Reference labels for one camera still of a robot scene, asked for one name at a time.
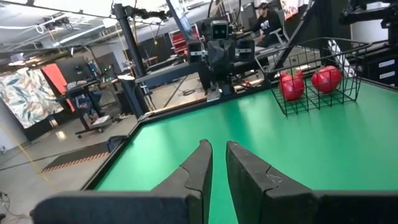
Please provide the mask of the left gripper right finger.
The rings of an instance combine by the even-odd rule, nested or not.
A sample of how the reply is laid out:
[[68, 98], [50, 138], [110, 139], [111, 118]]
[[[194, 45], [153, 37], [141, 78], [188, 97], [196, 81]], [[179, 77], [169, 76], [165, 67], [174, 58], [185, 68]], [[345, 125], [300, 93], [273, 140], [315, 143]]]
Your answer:
[[313, 190], [234, 141], [226, 170], [239, 224], [398, 224], [398, 191]]

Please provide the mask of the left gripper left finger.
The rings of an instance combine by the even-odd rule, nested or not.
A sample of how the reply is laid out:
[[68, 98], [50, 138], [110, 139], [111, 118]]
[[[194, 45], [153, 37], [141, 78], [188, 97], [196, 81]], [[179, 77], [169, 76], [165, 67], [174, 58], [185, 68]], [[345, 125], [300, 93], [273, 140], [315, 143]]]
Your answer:
[[69, 191], [39, 202], [34, 224], [208, 224], [213, 173], [209, 141], [150, 191]]

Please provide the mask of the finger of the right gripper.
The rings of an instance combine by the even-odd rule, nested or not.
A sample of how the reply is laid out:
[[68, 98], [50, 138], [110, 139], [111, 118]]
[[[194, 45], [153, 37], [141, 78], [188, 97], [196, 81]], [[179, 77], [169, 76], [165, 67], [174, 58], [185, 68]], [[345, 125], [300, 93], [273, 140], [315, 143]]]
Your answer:
[[238, 55], [238, 60], [242, 62], [250, 62], [254, 60], [255, 42], [251, 39], [238, 40], [236, 53]]
[[200, 41], [191, 41], [187, 43], [187, 58], [190, 64], [204, 61], [205, 49]]

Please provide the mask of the red pepper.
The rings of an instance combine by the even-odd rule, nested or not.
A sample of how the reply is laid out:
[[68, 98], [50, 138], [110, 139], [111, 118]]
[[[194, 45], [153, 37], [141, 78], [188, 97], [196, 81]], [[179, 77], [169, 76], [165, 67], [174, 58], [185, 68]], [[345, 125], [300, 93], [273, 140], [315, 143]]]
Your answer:
[[279, 90], [285, 100], [298, 100], [303, 95], [304, 88], [303, 71], [296, 71], [293, 75], [287, 72], [280, 73]]

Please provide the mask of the red tool cabinet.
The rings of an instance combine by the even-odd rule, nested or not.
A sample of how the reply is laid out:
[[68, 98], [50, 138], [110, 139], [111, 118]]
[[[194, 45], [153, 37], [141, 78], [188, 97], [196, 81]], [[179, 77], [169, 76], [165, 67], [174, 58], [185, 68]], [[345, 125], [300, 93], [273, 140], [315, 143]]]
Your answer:
[[[192, 25], [193, 34], [188, 38], [189, 41], [197, 40], [199, 38], [199, 32], [197, 25]], [[174, 30], [169, 32], [170, 41], [172, 43], [172, 49], [177, 55], [186, 55], [187, 54], [187, 40], [183, 36], [180, 30]]]

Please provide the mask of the person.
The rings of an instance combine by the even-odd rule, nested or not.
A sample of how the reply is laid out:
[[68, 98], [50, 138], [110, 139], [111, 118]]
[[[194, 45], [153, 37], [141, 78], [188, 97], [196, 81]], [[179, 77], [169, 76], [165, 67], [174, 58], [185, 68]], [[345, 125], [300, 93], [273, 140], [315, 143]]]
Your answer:
[[261, 30], [262, 37], [257, 46], [267, 48], [279, 42], [278, 37], [272, 34], [272, 32], [281, 29], [282, 25], [278, 13], [273, 9], [269, 9], [268, 3], [260, 3], [256, 9], [259, 10], [259, 17], [254, 25], [248, 29], [248, 32], [257, 32]]

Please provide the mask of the grey metal beam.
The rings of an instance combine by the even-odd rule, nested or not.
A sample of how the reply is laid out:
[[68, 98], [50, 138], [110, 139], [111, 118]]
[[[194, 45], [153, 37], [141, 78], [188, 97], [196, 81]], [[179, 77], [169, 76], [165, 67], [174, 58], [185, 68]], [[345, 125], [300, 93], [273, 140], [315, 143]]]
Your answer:
[[205, 63], [190, 64], [184, 62], [178, 65], [170, 65], [135, 79], [134, 88], [139, 88], [140, 84], [144, 84], [147, 87], [156, 86], [192, 73], [206, 73], [208, 71], [209, 68]]

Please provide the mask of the green table mat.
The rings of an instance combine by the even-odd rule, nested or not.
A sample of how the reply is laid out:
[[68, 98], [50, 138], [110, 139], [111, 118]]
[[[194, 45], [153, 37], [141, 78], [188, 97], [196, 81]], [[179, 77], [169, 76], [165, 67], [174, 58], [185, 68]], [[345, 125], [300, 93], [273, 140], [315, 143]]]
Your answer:
[[362, 83], [356, 101], [284, 115], [263, 91], [147, 124], [96, 186], [150, 190], [199, 145], [213, 148], [210, 224], [238, 224], [226, 173], [236, 141], [317, 190], [398, 190], [398, 93]]

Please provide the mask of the wooden table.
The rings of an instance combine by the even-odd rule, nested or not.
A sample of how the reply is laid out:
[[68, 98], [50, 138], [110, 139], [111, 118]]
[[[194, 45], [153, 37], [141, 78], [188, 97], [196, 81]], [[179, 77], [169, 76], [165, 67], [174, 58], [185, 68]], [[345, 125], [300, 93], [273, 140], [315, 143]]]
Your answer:
[[[263, 78], [254, 78], [254, 76], [249, 77], [248, 80], [241, 80], [237, 83], [233, 84], [233, 94], [241, 94], [245, 91], [254, 90], [255, 88], [260, 88], [260, 82], [262, 82]], [[138, 122], [143, 121], [144, 119], [150, 118], [151, 116], [157, 116], [162, 113], [167, 113], [173, 110], [185, 108], [188, 106], [192, 106], [199, 103], [206, 103], [207, 96], [205, 95], [205, 90], [202, 87], [197, 87], [182, 91], [178, 88], [175, 89], [178, 94], [174, 94], [170, 97], [171, 104], [164, 106], [161, 109], [156, 109], [154, 111], [146, 112], [144, 115], [140, 116], [137, 120]]]

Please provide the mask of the black cylindrical stand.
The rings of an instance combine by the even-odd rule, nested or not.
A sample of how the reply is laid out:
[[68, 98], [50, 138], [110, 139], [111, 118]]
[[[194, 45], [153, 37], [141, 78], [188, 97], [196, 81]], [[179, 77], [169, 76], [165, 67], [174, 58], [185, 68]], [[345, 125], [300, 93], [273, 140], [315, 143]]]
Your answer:
[[122, 89], [122, 93], [119, 94], [122, 111], [125, 114], [135, 114], [133, 102], [135, 87], [134, 77], [130, 75], [119, 75], [118, 80]]

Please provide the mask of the hazard striped floor mat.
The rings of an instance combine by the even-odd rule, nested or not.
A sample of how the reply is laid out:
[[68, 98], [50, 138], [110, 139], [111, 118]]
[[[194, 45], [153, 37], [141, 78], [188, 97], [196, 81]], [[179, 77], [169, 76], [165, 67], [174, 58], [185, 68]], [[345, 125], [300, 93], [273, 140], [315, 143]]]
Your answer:
[[76, 151], [58, 156], [54, 161], [42, 169], [42, 173], [55, 171], [68, 166], [77, 165], [82, 162], [88, 162], [93, 159], [99, 159], [108, 156], [108, 146], [106, 142], [101, 142], [91, 146], [86, 146]]

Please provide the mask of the black rolling desk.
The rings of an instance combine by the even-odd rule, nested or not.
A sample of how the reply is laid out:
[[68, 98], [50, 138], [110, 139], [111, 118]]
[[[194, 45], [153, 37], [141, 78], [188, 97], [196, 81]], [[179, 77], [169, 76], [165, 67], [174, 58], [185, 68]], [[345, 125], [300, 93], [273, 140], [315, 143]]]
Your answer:
[[77, 138], [82, 138], [85, 133], [103, 133], [105, 127], [112, 122], [112, 117], [106, 115], [100, 107], [100, 97], [93, 89], [96, 81], [75, 81], [66, 85], [66, 91], [57, 96], [58, 103], [66, 102], [71, 110], [78, 116], [84, 129], [77, 131]]

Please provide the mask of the black monitor screen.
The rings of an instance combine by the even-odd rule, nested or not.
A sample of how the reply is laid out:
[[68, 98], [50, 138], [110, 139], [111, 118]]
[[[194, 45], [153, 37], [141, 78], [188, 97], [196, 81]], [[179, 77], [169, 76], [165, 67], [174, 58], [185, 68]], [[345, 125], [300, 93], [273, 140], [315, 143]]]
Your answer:
[[89, 69], [88, 62], [84, 57], [70, 57], [55, 62], [67, 83], [88, 80], [93, 81], [95, 76]]

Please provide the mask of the black frame strut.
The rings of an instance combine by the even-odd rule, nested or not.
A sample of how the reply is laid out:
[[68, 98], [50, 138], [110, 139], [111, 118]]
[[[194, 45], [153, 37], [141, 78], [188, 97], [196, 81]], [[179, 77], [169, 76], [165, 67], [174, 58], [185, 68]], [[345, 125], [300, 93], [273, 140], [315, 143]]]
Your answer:
[[294, 33], [290, 37], [289, 41], [287, 42], [286, 46], [282, 49], [281, 53], [279, 54], [279, 58], [277, 59], [273, 69], [278, 70], [282, 68], [284, 62], [286, 61], [287, 57], [289, 56], [292, 49], [298, 44], [301, 35], [304, 33], [305, 29], [307, 28], [310, 19], [315, 14], [315, 5], [316, 0], [309, 0], [307, 8], [303, 13], [302, 17], [300, 18], [300, 22], [295, 29]]

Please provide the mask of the leaf pattern wall panel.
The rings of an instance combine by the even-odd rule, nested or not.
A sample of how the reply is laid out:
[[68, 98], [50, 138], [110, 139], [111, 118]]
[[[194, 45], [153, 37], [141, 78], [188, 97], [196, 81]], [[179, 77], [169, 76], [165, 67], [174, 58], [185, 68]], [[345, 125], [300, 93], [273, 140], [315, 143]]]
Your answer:
[[0, 99], [25, 129], [63, 111], [40, 69], [0, 77]]

